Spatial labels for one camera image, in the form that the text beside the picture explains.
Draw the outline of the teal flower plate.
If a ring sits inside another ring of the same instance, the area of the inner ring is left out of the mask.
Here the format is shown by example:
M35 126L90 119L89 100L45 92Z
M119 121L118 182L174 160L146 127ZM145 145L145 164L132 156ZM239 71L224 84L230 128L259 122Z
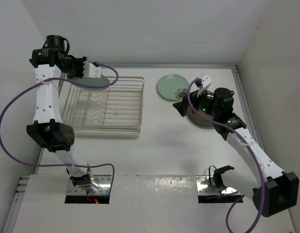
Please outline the teal flower plate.
M110 81L103 75L101 75L100 77L84 77L84 78L74 77L71 80L78 83L75 84L76 87L80 88L81 90L89 90L89 91L102 91L106 89L110 84ZM105 85L107 87L103 87L103 88L88 87L88 86L105 86Z
M168 74L157 82L158 93L166 100L180 101L186 96L188 80L179 74Z

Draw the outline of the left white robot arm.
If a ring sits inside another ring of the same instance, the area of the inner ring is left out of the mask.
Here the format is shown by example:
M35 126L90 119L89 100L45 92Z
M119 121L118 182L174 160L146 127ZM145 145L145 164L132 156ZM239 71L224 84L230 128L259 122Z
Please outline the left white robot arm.
M62 122L59 108L59 78L63 73L70 77L82 77L87 60L69 55L66 38L48 35L40 49L32 52L36 83L36 110L33 123L27 125L27 134L42 148L55 154L66 167L72 184L86 193L96 193L99 182L89 165L73 147L74 130Z

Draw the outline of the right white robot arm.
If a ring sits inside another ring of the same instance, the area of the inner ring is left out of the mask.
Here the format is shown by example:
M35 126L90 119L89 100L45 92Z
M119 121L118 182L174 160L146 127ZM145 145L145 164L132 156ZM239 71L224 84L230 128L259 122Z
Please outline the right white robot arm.
M262 216L269 217L296 206L299 178L276 165L253 139L244 121L234 113L234 92L217 88L214 92L194 91L173 107L182 117L190 108L211 117L215 131L232 146L254 174L238 173L231 165L214 170L212 183L217 189L231 187L251 199Z

